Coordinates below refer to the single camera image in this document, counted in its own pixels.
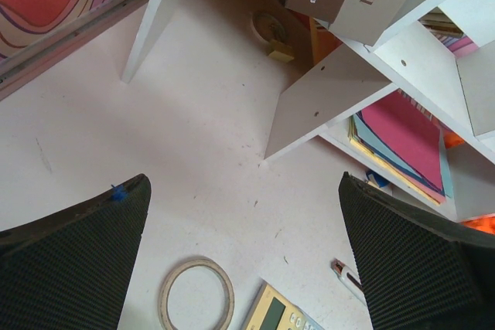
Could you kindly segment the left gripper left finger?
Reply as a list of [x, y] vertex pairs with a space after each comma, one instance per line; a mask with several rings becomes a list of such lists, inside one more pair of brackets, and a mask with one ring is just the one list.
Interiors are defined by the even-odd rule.
[[140, 174], [1, 232], [3, 329], [116, 329], [151, 200]]

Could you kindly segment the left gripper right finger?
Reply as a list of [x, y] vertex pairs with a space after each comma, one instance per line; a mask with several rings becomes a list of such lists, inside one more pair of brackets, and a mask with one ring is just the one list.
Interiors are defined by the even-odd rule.
[[492, 329], [494, 236], [343, 173], [340, 208], [375, 329]]

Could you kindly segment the orange microfiber duster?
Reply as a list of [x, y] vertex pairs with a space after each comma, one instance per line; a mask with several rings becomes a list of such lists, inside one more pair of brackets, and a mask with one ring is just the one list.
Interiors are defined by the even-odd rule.
[[494, 163], [466, 143], [440, 141], [441, 176], [446, 204], [441, 214], [469, 228], [494, 234]]

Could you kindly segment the clear tape roll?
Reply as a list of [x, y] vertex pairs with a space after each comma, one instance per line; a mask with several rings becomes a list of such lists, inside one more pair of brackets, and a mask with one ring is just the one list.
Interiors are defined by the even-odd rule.
[[227, 329], [234, 315], [234, 286], [208, 257], [181, 260], [159, 289], [157, 313], [164, 329]]

